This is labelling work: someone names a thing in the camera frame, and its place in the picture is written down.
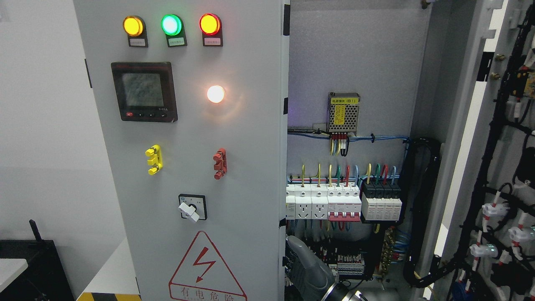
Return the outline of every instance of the white switch knob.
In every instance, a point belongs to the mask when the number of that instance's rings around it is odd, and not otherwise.
[[[186,203],[180,203],[178,207],[182,213],[192,222],[196,223],[199,220],[199,215],[195,212],[195,207]]]

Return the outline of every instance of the screw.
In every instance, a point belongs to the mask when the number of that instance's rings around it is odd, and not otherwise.
[[[499,75],[498,73],[496,72],[492,72],[491,73],[491,78],[496,80],[496,79],[500,79],[501,78],[501,75]]]

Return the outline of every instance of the yellow indicator light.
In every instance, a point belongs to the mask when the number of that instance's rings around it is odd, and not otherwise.
[[[208,100],[213,103],[220,103],[225,98],[225,90],[219,85],[211,86],[206,93]]]
[[[221,20],[213,13],[206,13],[201,17],[199,25],[206,35],[215,35],[221,29]]]
[[[138,16],[128,16],[123,21],[123,28],[129,36],[139,36],[143,33],[143,22]]]

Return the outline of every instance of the warning sign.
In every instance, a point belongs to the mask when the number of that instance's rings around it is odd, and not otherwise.
[[[199,231],[169,281],[172,299],[247,301],[247,295],[206,232]]]
[[[346,120],[346,106],[336,105],[334,106],[334,124],[343,125]]]

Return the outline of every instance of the digital power meter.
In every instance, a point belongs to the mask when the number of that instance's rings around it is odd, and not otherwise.
[[[111,63],[121,119],[175,122],[178,119],[170,62]]]

